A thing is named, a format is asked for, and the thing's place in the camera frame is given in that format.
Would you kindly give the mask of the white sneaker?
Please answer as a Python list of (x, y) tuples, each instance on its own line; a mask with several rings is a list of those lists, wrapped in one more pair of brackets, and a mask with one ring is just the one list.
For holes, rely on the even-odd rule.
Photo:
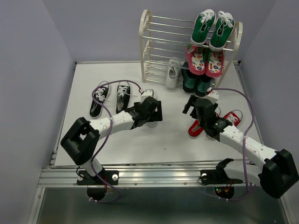
[(177, 58), (173, 57), (168, 62), (168, 70), (165, 81), (165, 86), (168, 89), (174, 89), (177, 86), (180, 71), (180, 62)]
[(158, 121), (147, 122), (146, 125), (149, 128), (154, 128), (158, 125)]

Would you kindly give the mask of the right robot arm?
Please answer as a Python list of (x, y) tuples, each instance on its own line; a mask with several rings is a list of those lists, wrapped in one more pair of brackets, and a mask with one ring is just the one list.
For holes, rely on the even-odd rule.
[(202, 185), (236, 184), (249, 182), (261, 186), (271, 197), (280, 198), (299, 180), (292, 154), (262, 145), (237, 129), (230, 121), (216, 115), (216, 103), (209, 99), (191, 95), (184, 107), (186, 114), (199, 121), (205, 133), (218, 142), (235, 149), (246, 159), (247, 164), (230, 158), (219, 162), (215, 169), (201, 171), (199, 182)]

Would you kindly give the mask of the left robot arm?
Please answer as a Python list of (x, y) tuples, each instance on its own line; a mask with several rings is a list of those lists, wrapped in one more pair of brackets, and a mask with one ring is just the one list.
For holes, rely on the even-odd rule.
[(78, 118), (62, 138), (60, 145), (77, 166), (84, 168), (78, 174), (86, 185), (118, 184), (118, 171), (106, 171), (95, 158), (94, 151), (98, 141), (121, 131), (142, 127), (148, 122), (163, 120), (162, 102), (148, 96), (141, 103), (105, 119), (86, 120)]

